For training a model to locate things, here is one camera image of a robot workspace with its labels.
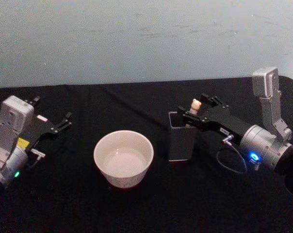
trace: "white label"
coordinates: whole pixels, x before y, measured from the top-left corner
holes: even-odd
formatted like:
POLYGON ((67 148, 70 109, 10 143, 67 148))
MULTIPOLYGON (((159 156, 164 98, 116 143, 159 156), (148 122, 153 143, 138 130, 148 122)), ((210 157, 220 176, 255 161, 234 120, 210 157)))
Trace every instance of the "white label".
POLYGON ((41 116, 41 115, 37 115, 36 117, 44 122, 47 122, 47 120, 48 120, 47 118, 45 118, 44 116, 41 116))
POLYGON ((223 129, 223 128, 220 128, 220 132, 224 133, 225 135, 229 136, 229 131, 223 129))

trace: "yellow warning label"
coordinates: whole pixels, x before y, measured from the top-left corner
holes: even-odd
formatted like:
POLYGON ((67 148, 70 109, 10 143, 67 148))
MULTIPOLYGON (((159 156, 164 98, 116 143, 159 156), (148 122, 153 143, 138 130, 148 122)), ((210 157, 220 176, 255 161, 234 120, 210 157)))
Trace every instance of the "yellow warning label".
POLYGON ((30 142, 26 141, 25 139, 22 139, 21 137, 18 138, 17 145, 22 148, 23 150, 26 149, 26 147, 29 145, 30 142))

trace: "white bowl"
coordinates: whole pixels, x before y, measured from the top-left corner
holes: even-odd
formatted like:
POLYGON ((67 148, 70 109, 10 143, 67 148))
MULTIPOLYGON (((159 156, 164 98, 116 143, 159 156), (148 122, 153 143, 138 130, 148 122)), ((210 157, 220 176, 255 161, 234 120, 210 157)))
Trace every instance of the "white bowl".
POLYGON ((118 188, 130 188, 140 183, 153 156, 150 141, 129 130, 109 133, 94 149, 95 164, 107 181, 118 188))

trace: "black tablecloth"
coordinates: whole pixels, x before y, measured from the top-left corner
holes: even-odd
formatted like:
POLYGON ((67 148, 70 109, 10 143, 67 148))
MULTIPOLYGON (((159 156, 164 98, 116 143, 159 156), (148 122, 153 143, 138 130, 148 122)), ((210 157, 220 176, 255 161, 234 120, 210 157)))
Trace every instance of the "black tablecloth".
MULTIPOLYGON (((293 81, 280 77, 280 89, 282 117, 293 131, 293 81)), ((0 195, 0 232, 293 232, 284 177, 263 166, 246 175, 225 170, 214 158, 221 135, 200 133, 191 161, 165 159, 168 111, 189 107, 201 93, 261 125, 251 78, 1 88, 0 103, 40 95, 37 114, 57 123, 71 111, 73 125, 42 141, 45 159, 0 195), (99 139, 121 129, 142 133, 155 151, 145 178, 130 190, 107 183, 93 160, 99 139)))

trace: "black cable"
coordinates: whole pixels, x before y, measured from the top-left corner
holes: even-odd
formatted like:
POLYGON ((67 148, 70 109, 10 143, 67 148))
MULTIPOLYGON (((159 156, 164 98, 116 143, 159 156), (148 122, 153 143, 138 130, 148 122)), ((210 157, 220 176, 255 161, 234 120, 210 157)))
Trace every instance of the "black cable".
POLYGON ((243 164, 244 164, 244 171, 237 171, 237 170, 234 170, 234 169, 232 169, 232 168, 230 168, 230 167, 228 167, 228 166, 225 166, 224 164, 222 164, 221 162, 220 162, 220 159, 219 159, 219 155, 220 155, 220 152, 222 151, 222 150, 228 150, 228 148, 221 148, 218 152, 217 152, 217 154, 216 154, 216 160, 218 161, 218 163, 222 166, 222 167, 224 167, 224 168, 226 168, 226 169, 228 169, 228 170, 230 170, 230 171, 232 171, 232 172, 235 172, 235 173, 237 173, 237 174, 245 174, 245 173, 247 173, 248 172, 248 169, 247 169, 247 164, 245 163, 245 160, 244 160, 244 158, 242 157, 242 155, 239 153, 239 151, 232 145, 232 146, 230 146, 229 148, 232 148, 233 150, 234 150, 234 152, 236 152, 237 154, 238 154, 238 156, 241 158, 241 160, 242 160, 242 162, 243 162, 243 164))
POLYGON ((106 88, 105 86, 100 86, 103 91, 105 91, 107 94, 109 94, 114 100, 122 104, 123 106, 129 108, 130 110, 134 111, 139 116, 143 117, 144 119, 152 122, 153 124, 159 126, 160 128, 164 129, 165 131, 168 131, 168 126, 163 124, 160 120, 156 119, 154 116, 150 115, 145 110, 139 108, 138 106, 130 103, 128 100, 124 99, 120 95, 116 94, 114 91, 106 88))

